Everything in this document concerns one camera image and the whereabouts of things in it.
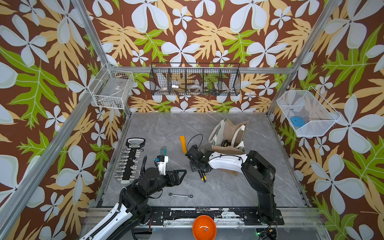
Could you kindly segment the teal utility knife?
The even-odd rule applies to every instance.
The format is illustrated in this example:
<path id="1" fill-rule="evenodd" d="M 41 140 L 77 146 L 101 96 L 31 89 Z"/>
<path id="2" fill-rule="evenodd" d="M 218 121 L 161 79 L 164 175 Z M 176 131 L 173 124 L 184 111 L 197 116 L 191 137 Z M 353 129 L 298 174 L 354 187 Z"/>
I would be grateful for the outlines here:
<path id="1" fill-rule="evenodd" d="M 166 148 L 166 146 L 163 146 L 161 148 L 161 156 L 166 156 L 166 155 L 167 155 L 167 148 Z"/>

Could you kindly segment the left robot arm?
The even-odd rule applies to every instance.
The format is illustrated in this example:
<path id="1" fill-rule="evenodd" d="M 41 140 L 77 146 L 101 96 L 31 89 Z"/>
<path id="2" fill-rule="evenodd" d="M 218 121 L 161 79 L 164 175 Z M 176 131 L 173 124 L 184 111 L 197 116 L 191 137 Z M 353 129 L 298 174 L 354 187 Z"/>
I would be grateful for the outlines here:
<path id="1" fill-rule="evenodd" d="M 119 240 L 126 232 L 146 223 L 152 211 L 148 205 L 151 195 L 165 187 L 180 185 L 186 173 L 187 170 L 173 170 L 161 175 L 157 168 L 148 168 L 132 184 L 121 190 L 119 201 L 112 210 L 82 239 Z"/>

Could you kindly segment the orange utility knife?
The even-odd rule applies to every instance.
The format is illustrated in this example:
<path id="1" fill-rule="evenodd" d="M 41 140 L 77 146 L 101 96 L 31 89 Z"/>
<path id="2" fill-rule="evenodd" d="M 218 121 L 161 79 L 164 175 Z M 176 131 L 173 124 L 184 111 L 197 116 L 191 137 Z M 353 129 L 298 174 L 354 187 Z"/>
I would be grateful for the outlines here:
<path id="1" fill-rule="evenodd" d="M 180 141 L 181 141 L 183 153 L 186 154 L 187 153 L 187 143 L 186 143 L 185 136 L 180 136 Z"/>

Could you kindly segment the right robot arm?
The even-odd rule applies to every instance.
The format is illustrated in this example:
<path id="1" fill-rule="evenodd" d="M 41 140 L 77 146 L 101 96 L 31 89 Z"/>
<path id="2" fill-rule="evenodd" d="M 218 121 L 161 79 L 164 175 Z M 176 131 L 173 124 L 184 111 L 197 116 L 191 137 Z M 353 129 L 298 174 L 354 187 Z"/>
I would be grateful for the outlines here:
<path id="1" fill-rule="evenodd" d="M 201 152 L 193 145 L 185 154 L 190 160 L 193 172 L 200 175 L 201 180 L 207 181 L 206 173 L 221 169 L 242 173 L 250 186 L 258 192 L 259 206 L 257 219 L 266 225 L 283 225 L 281 212 L 277 209 L 274 195 L 276 169 L 256 151 L 248 154 L 222 154 L 214 151 Z"/>

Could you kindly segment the green burlap Christmas tote bag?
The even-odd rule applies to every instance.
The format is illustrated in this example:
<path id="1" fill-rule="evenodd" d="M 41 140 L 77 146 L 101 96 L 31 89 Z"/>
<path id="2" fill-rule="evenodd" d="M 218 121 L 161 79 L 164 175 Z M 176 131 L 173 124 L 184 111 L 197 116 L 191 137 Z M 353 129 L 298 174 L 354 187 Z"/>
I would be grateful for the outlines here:
<path id="1" fill-rule="evenodd" d="M 208 142 L 212 150 L 221 154 L 241 155 L 246 152 L 244 135 L 248 121 L 234 125 L 228 117 L 221 120 L 211 132 Z"/>

